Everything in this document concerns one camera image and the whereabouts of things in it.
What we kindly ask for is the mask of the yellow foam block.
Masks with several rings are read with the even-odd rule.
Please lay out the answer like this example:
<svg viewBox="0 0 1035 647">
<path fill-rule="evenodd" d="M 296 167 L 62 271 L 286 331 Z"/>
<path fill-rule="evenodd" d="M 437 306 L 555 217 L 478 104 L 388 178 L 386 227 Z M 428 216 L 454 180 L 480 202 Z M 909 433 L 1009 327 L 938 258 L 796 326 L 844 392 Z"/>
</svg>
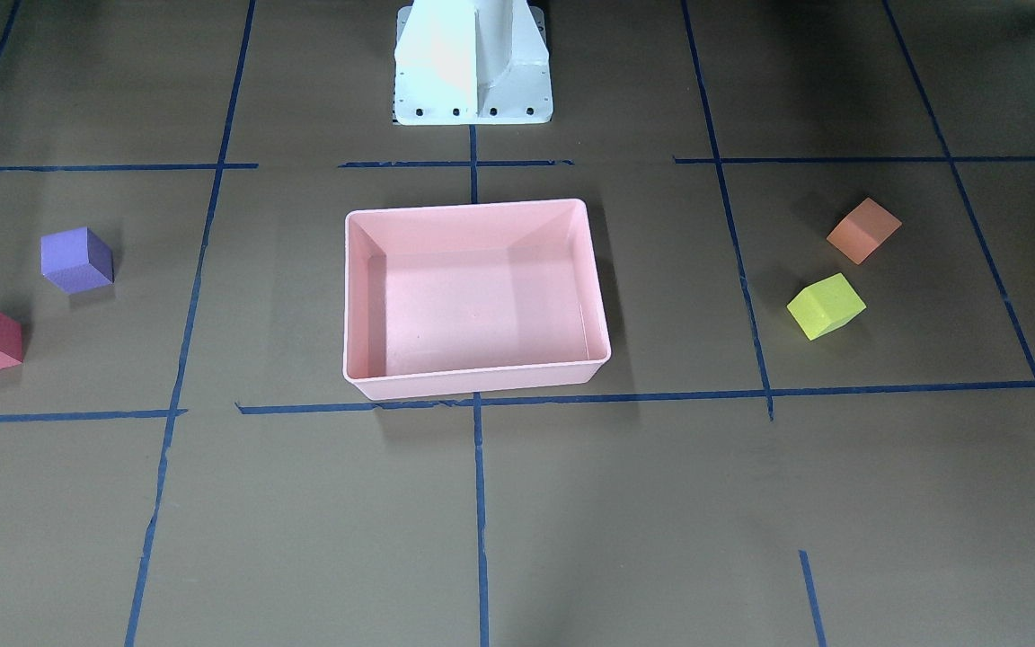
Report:
<svg viewBox="0 0 1035 647">
<path fill-rule="evenodd" d="M 836 331 L 866 308 L 842 273 L 809 284 L 787 306 L 809 341 Z"/>
</svg>

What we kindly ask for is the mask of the orange foam block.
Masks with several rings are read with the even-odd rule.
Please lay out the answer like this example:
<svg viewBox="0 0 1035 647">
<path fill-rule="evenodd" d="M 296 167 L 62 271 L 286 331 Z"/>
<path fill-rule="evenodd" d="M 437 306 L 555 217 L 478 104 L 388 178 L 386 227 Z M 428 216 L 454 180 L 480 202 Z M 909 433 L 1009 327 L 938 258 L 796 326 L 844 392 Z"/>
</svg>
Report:
<svg viewBox="0 0 1035 647">
<path fill-rule="evenodd" d="M 839 220 L 827 236 L 827 242 L 851 262 L 864 263 L 900 229 L 901 220 L 878 201 L 865 198 Z"/>
</svg>

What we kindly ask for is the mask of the purple foam block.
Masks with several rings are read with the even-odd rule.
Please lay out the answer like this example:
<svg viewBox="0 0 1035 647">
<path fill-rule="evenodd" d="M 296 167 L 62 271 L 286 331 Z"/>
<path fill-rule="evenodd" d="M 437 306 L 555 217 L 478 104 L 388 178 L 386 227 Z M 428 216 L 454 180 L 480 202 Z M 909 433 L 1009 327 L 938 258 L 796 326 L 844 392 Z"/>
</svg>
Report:
<svg viewBox="0 0 1035 647">
<path fill-rule="evenodd" d="M 114 283 L 112 249 L 89 226 L 40 238 L 40 273 L 65 294 Z"/>
</svg>

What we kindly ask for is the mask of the pink plastic bin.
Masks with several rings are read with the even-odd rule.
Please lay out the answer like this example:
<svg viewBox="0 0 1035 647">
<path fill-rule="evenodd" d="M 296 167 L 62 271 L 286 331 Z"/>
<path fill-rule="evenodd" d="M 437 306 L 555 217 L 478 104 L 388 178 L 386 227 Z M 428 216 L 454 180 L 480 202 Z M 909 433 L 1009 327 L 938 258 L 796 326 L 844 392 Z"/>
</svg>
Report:
<svg viewBox="0 0 1035 647">
<path fill-rule="evenodd" d="M 342 376 L 371 401 L 586 384 L 613 349 L 579 199 L 353 210 Z"/>
</svg>

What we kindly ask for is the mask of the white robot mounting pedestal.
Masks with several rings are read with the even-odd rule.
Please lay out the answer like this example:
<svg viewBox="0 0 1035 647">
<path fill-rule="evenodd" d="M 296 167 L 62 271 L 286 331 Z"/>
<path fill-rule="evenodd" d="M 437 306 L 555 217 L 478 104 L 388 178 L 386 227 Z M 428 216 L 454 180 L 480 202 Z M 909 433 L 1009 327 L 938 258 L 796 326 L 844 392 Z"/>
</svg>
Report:
<svg viewBox="0 0 1035 647">
<path fill-rule="evenodd" d="M 553 111 L 541 8 L 526 1 L 414 1 L 400 8 L 395 122 L 543 124 Z"/>
</svg>

